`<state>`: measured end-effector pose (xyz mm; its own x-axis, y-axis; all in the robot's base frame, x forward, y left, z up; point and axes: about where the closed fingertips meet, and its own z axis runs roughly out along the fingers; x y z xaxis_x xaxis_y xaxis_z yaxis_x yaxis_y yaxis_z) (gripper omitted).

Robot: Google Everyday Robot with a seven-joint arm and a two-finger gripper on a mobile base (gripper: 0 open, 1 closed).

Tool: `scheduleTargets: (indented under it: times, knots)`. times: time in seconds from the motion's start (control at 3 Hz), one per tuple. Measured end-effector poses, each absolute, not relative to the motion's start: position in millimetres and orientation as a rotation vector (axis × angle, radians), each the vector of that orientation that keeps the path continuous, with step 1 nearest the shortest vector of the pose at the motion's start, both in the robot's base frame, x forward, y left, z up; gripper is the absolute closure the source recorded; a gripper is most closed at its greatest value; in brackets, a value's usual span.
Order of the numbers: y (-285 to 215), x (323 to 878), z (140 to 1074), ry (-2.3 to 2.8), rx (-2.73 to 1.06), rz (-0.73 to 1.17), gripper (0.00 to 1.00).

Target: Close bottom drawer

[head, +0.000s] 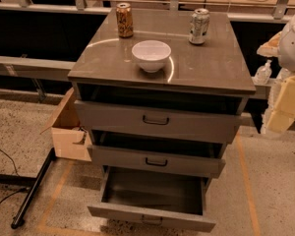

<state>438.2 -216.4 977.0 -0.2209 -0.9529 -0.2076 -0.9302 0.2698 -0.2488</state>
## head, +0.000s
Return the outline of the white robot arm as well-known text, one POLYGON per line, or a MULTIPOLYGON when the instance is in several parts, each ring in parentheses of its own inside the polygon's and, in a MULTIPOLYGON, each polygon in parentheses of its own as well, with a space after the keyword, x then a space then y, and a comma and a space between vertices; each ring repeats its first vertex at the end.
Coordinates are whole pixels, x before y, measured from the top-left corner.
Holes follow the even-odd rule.
POLYGON ((291 76, 280 83, 280 90, 274 101, 265 128, 275 133, 283 133, 295 121, 295 15, 283 30, 262 44, 257 53, 264 57, 277 57, 281 68, 291 76))

